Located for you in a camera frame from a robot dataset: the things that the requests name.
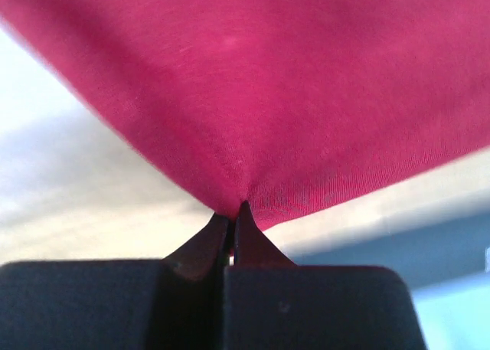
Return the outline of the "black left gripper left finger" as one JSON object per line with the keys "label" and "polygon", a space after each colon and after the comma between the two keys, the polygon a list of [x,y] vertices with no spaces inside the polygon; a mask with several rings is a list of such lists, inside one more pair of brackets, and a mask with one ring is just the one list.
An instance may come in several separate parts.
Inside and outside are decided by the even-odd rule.
{"label": "black left gripper left finger", "polygon": [[18,261],[1,268],[3,349],[211,349],[229,221],[166,258]]}

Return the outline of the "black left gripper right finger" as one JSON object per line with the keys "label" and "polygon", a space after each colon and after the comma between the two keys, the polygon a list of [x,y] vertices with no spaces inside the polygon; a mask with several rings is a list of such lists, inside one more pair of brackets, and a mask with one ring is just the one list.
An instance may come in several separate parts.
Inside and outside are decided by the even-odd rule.
{"label": "black left gripper right finger", "polygon": [[425,349],[406,284],[377,266],[300,266],[257,227],[248,203],[224,271],[225,349]]}

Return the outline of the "dark red t-shirt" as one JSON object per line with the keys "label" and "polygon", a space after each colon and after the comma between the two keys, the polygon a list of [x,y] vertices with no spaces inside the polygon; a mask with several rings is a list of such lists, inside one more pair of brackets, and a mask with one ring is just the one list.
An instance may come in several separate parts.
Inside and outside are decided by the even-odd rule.
{"label": "dark red t-shirt", "polygon": [[1,0],[176,184],[267,229],[489,144],[489,0]]}

